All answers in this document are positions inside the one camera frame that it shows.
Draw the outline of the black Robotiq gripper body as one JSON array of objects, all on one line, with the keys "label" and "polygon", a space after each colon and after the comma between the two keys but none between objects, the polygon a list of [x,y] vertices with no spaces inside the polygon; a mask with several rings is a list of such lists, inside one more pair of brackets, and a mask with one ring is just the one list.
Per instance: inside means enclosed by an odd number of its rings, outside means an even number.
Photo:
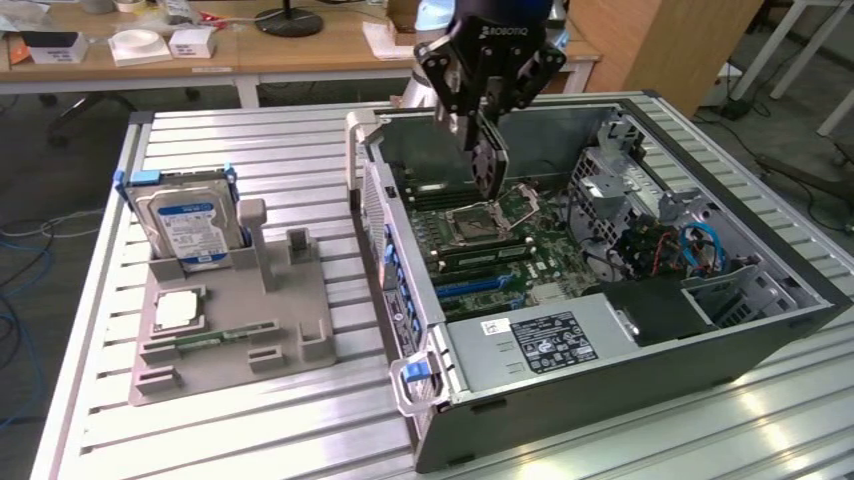
[{"label": "black Robotiq gripper body", "polygon": [[539,47],[548,40],[548,12],[455,12],[446,34],[476,34],[483,43],[483,84],[487,80],[484,57],[494,49],[511,45]]}]

